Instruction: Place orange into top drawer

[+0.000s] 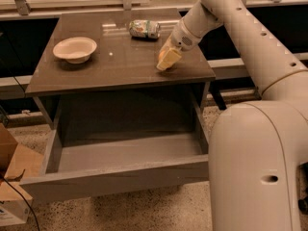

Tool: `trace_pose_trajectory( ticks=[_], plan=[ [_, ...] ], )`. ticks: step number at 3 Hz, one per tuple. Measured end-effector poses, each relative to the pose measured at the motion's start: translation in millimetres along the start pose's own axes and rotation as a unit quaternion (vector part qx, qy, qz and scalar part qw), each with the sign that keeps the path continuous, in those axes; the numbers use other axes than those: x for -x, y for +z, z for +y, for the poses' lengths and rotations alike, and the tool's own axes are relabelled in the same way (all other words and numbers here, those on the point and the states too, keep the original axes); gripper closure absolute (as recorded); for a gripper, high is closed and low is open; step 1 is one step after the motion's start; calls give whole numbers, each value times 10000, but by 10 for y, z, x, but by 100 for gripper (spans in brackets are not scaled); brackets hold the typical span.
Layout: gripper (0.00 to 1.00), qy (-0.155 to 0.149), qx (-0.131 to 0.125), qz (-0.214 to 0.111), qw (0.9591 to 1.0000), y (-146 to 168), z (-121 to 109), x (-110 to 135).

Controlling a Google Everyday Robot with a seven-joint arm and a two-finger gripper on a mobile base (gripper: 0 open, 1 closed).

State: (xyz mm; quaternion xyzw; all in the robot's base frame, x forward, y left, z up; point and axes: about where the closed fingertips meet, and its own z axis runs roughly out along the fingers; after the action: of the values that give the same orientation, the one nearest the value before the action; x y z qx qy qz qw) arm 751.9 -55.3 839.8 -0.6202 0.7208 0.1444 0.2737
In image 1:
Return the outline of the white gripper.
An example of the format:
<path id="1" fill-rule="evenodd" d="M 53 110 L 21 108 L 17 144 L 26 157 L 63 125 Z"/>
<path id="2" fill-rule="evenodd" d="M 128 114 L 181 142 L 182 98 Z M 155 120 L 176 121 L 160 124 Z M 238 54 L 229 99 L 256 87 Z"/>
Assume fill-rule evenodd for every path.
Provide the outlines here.
<path id="1" fill-rule="evenodd" d="M 174 26 L 170 38 L 166 40 L 158 55 L 157 68 L 165 71 L 171 68 L 182 58 L 182 53 L 171 45 L 180 48 L 182 51 L 190 51 L 201 42 L 201 38 L 194 36 L 181 19 Z"/>

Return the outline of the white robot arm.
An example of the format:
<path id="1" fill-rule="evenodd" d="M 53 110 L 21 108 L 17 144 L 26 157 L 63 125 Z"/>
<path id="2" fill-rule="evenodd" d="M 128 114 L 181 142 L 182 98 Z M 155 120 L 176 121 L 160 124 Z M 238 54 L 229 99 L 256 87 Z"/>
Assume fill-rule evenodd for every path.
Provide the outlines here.
<path id="1" fill-rule="evenodd" d="M 211 30 L 227 30 L 260 100 L 221 113 L 209 140 L 214 231 L 301 231 L 296 171 L 308 158 L 308 70 L 245 0 L 198 0 L 174 27 L 166 70 Z"/>

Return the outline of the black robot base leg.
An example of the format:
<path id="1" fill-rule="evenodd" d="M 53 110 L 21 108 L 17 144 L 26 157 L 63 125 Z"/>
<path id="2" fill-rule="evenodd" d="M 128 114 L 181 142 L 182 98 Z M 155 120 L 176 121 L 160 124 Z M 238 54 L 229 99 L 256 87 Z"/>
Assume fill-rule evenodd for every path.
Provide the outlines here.
<path id="1" fill-rule="evenodd" d="M 308 163 L 303 164 L 301 168 L 304 171 L 306 183 L 308 184 Z M 306 188 L 305 192 L 307 196 L 298 200 L 298 208 L 303 215 L 308 215 L 308 187 Z"/>

